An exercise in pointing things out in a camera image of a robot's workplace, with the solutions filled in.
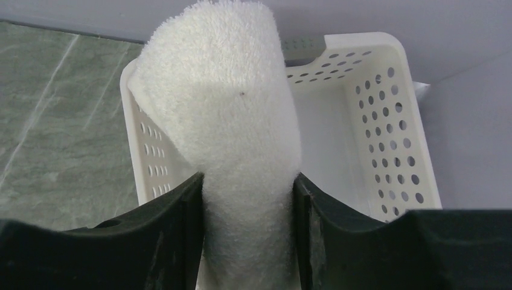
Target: rolled towel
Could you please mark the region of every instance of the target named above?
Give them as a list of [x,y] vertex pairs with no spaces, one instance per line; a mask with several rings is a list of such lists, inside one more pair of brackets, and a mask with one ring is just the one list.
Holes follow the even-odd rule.
[[130,83],[205,174],[199,289],[297,288],[291,189],[301,145],[272,12],[240,1],[187,8],[155,31]]

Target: black plastic object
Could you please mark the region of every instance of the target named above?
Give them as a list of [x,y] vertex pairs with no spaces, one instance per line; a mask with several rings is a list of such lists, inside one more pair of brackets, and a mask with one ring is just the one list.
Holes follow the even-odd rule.
[[[95,228],[56,232],[2,220],[0,290],[193,290],[201,191],[198,173]],[[293,196],[302,290],[512,289],[512,211],[410,211],[384,224],[302,174]]]
[[[510,210],[418,210],[384,224],[304,175],[293,192],[302,290],[512,289]],[[326,257],[318,281],[310,260],[318,256],[310,243],[312,211],[321,220]]]
[[95,228],[0,221],[0,289],[195,289],[202,175]]

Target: gray wall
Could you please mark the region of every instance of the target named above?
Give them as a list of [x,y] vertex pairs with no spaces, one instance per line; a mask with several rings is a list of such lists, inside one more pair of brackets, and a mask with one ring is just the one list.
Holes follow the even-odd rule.
[[[147,40],[196,0],[2,0],[0,18]],[[512,50],[510,0],[262,0],[282,37],[385,31],[408,53],[413,79],[435,83]]]
[[433,85],[420,102],[445,208],[512,208],[512,52]]

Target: white plastic basket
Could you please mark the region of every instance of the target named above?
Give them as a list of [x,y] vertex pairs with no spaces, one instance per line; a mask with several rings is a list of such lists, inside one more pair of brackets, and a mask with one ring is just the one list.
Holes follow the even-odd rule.
[[[326,35],[313,62],[287,68],[302,138],[303,168],[320,189],[381,221],[441,202],[405,51],[386,33]],[[139,204],[194,171],[140,110],[121,76]]]

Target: tile grout line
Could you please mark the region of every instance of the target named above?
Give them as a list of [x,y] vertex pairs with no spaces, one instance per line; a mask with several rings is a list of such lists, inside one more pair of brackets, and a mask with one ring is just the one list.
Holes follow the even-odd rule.
[[40,112],[38,112],[39,110],[39,107],[41,106],[41,104],[43,103],[44,99],[45,99],[45,96],[47,95],[48,93],[48,90],[50,89],[50,86],[51,84],[53,83],[53,79],[55,78],[55,76],[57,75],[57,72],[60,70],[60,67],[62,66],[62,64],[64,63],[64,60],[68,57],[69,55],[69,52],[72,50],[72,48],[75,46],[75,44],[77,43],[77,40],[78,40],[78,37],[79,35],[76,35],[75,37],[73,37],[73,39],[69,42],[69,45],[66,49],[66,51],[64,52],[64,55],[62,56],[61,60],[59,61],[59,63],[57,64],[57,66],[55,67],[55,70],[53,71],[53,73],[51,74],[51,77],[50,77],[50,80],[48,81],[48,83],[46,84],[46,87],[45,89],[43,90],[43,92],[41,93],[41,96],[39,97],[39,101],[37,101],[37,104],[36,104],[36,107],[34,108],[34,110],[32,111],[32,114],[30,114],[29,118],[28,118],[28,122],[27,122],[27,125],[24,127],[22,133],[21,133],[21,139],[20,139],[20,142],[18,143],[18,145],[16,146],[16,148],[14,149],[13,153],[11,154],[11,157],[9,157],[9,160],[7,161],[7,164],[5,165],[5,168],[4,168],[4,171],[2,172],[2,175],[0,176],[0,189],[2,189],[2,186],[4,185],[4,181],[5,181],[5,178],[7,177],[7,174],[8,174],[8,171],[11,167],[11,164],[16,156],[16,154],[18,153],[19,149],[21,149],[21,146],[23,145],[23,143],[25,142],[25,139],[27,139],[27,135],[28,135],[28,131],[30,131],[30,129],[32,129],[32,127],[35,125],[36,121],[39,119],[39,116],[42,114],[42,112],[46,109],[46,107],[48,106],[48,103],[47,102],[42,110],[40,110]]
[[106,83],[105,87],[103,88],[103,92],[101,93],[101,96],[100,98],[98,99],[98,101],[96,102],[96,105],[94,106],[94,109],[92,110],[91,114],[89,115],[89,118],[87,119],[87,121],[85,122],[85,125],[83,125],[82,127],[82,130],[85,130],[87,129],[87,127],[89,126],[89,124],[91,123],[92,121],[92,116],[94,116],[94,113],[96,113],[96,110],[98,109],[100,103],[101,103],[101,100],[103,99],[103,97],[105,96],[105,93],[107,93],[107,89],[110,85],[110,83],[112,82],[112,79],[114,78],[114,75],[115,73],[117,72],[117,69],[119,68],[119,66],[121,65],[121,62],[123,62],[123,59],[124,57],[126,56],[126,54],[128,53],[128,49],[130,48],[130,44],[128,43],[126,45],[126,49],[124,50],[124,53],[121,55],[121,57],[119,58],[119,61],[117,62],[117,65],[115,66],[114,68],[114,71],[112,72],[112,74],[110,75],[110,78],[108,80],[108,82]]

